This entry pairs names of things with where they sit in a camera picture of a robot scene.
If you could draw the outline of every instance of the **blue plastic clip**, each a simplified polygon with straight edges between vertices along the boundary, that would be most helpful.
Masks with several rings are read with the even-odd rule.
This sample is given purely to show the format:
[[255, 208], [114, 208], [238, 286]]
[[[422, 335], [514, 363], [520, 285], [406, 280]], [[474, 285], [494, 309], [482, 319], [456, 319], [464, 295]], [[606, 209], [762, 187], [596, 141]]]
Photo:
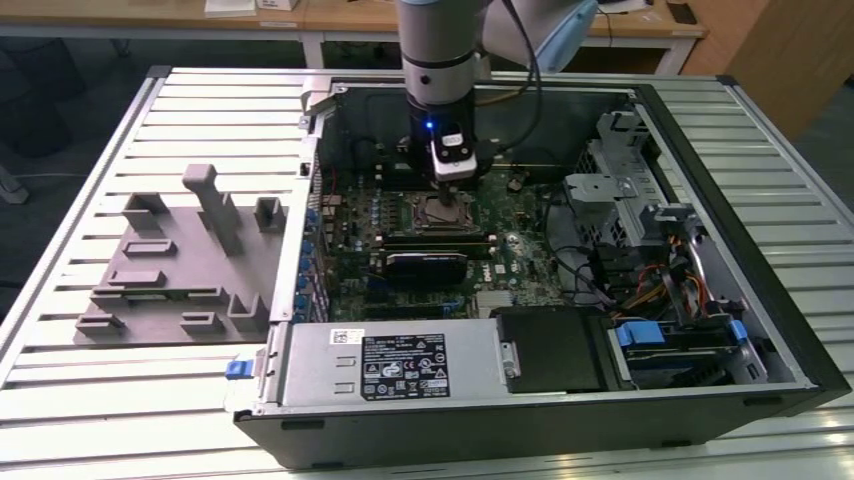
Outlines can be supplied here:
[[621, 347], [640, 344], [665, 343], [665, 334], [658, 322], [652, 320], [638, 320], [624, 323], [617, 329], [617, 339]]
[[748, 341], [748, 329], [741, 320], [730, 321], [730, 328], [733, 329], [733, 335], [736, 335], [736, 341], [744, 343]]
[[255, 360], [233, 360], [226, 367], [226, 378], [229, 380], [245, 380], [253, 378], [253, 368]]

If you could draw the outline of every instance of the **motherboard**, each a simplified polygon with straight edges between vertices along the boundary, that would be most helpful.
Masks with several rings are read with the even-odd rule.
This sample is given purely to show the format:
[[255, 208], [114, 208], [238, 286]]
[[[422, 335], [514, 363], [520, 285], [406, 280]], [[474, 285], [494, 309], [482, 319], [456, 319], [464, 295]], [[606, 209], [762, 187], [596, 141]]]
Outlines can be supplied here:
[[379, 172], [337, 177], [341, 191], [325, 197], [334, 321], [484, 318], [500, 307], [566, 304], [544, 185], [496, 168], [448, 207], [434, 190], [395, 189]]

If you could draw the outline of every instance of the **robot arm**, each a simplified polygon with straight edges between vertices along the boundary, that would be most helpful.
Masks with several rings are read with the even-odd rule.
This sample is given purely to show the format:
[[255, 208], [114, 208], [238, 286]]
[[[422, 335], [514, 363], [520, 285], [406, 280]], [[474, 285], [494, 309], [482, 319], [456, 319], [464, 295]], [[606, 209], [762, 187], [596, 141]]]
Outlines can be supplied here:
[[[561, 71], [581, 47], [597, 0], [513, 2], [542, 71]], [[398, 0], [414, 164], [440, 186], [478, 171], [476, 50], [532, 66], [505, 0]]]

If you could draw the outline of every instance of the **metal slotted table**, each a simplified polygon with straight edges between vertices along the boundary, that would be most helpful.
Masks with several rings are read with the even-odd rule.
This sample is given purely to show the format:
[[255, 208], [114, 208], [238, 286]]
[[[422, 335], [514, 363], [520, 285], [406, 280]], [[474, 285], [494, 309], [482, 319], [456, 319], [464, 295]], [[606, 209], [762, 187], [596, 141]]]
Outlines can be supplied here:
[[[226, 363], [261, 345], [75, 346], [77, 317], [127, 226], [130, 193], [161, 192], [169, 205], [193, 204], [182, 172], [190, 163], [213, 163], [235, 203], [253, 205], [259, 195], [279, 196], [285, 205], [305, 201], [309, 184], [297, 172], [314, 149], [299, 124], [303, 85], [330, 75], [399, 73], [177, 68], [146, 80], [0, 328], [3, 478], [546, 479], [616, 471], [632, 479], [854, 478], [852, 395], [696, 447], [289, 473], [223, 408]], [[854, 217], [741, 89], [716, 78], [549, 79], [654, 85], [854, 382]]]

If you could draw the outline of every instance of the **power supply label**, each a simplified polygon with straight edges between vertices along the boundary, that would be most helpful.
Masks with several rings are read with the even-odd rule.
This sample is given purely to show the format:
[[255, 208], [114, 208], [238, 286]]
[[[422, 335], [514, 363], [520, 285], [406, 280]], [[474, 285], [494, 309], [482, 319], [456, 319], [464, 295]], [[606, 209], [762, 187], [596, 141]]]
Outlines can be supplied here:
[[362, 339], [362, 398], [373, 402], [450, 396], [444, 334]]

